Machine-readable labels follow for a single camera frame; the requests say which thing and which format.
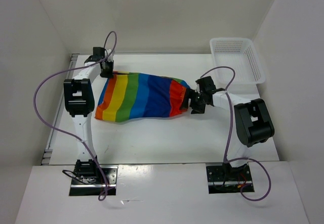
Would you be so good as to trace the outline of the rainbow striped shorts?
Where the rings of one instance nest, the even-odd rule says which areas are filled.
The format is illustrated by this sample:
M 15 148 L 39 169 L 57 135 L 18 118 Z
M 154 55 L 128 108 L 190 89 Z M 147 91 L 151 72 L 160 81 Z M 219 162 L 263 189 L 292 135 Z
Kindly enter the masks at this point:
M 187 111 L 190 86 L 183 80 L 137 72 L 114 72 L 98 100 L 97 120 L 124 122 L 137 118 L 169 118 Z

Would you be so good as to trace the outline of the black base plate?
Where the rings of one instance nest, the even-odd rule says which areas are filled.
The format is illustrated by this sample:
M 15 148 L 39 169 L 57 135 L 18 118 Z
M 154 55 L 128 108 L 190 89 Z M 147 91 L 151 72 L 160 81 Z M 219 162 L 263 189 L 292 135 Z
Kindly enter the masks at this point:
M 209 194 L 228 194 L 254 192 L 250 168 L 244 164 L 232 168 L 230 164 L 207 164 L 207 181 Z
M 101 166 L 108 181 L 108 196 L 116 194 L 117 165 Z M 99 196 L 105 190 L 105 182 L 101 173 L 98 177 L 77 177 L 74 171 L 64 170 L 64 173 L 71 178 L 69 196 Z

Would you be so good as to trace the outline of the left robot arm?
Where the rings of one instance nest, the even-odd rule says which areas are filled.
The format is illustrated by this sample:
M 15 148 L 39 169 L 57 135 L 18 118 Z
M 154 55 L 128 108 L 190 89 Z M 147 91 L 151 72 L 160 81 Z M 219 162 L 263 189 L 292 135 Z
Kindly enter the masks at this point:
M 93 54 L 86 59 L 80 72 L 63 82 L 65 109 L 73 121 L 78 145 L 78 158 L 73 174 L 80 182 L 93 184 L 101 177 L 101 170 L 96 164 L 97 154 L 91 129 L 92 112 L 95 109 L 92 82 L 102 72 L 112 75 L 113 54 L 111 49 L 94 47 Z

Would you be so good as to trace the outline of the white plastic basket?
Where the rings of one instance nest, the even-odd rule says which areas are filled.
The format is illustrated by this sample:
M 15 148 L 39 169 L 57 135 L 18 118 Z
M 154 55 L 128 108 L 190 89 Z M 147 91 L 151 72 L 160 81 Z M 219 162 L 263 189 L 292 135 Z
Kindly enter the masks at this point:
M 240 37 L 219 37 L 210 40 L 214 64 L 235 70 L 234 84 L 257 85 L 266 80 L 252 40 Z

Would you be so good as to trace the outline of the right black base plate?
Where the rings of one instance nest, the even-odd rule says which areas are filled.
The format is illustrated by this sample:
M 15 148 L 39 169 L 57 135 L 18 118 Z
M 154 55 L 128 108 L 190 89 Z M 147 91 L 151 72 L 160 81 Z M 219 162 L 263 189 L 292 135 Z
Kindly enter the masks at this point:
M 254 192 L 250 168 L 244 164 L 232 168 L 230 164 L 207 164 L 207 181 L 209 194 L 228 194 Z

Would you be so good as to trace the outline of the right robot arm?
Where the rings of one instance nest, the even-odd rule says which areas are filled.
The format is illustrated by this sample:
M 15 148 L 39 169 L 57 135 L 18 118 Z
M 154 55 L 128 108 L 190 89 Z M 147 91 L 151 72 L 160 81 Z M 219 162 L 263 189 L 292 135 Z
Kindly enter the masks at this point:
M 191 114 L 204 114 L 207 105 L 230 113 L 230 128 L 222 163 L 222 174 L 235 179 L 251 159 L 251 147 L 274 135 L 274 126 L 262 99 L 250 100 L 216 88 L 210 76 L 196 81 L 197 89 L 187 89 L 181 109 Z

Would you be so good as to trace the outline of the aluminium table edge rail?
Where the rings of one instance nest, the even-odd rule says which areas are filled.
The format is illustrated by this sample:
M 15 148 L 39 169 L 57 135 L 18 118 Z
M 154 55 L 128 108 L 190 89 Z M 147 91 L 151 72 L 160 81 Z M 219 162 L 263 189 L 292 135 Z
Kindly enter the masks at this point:
M 76 67 L 76 63 L 77 63 L 77 59 L 79 57 L 79 54 L 72 54 L 71 58 L 70 58 L 70 62 L 69 62 L 69 69 Z M 59 124 L 59 121 L 61 119 L 62 116 L 62 107 L 63 107 L 63 101 L 64 101 L 64 92 L 61 92 L 61 96 L 59 99 L 59 103 L 56 109 L 56 113 L 55 113 L 55 117 L 53 120 L 52 125 L 53 126 L 57 126 Z M 48 166 L 50 165 L 50 159 L 52 156 L 52 152 L 53 152 L 53 148 L 54 148 L 54 141 L 55 141 L 55 137 L 56 137 L 56 133 L 53 129 L 50 130 L 50 134 L 48 137 L 48 141 L 47 141 L 47 145 L 45 147 L 43 156 L 42 156 L 42 160 L 40 165 L 41 166 Z

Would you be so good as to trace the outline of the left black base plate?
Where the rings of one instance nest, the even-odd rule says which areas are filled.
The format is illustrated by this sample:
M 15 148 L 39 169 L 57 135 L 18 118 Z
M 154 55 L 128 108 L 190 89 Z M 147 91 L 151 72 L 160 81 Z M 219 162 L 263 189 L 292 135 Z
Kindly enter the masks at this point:
M 116 194 L 117 165 L 101 166 L 108 181 L 108 196 Z M 64 170 L 64 173 L 71 178 L 69 196 L 99 196 L 105 190 L 105 182 L 101 173 L 98 177 L 77 177 L 74 171 Z

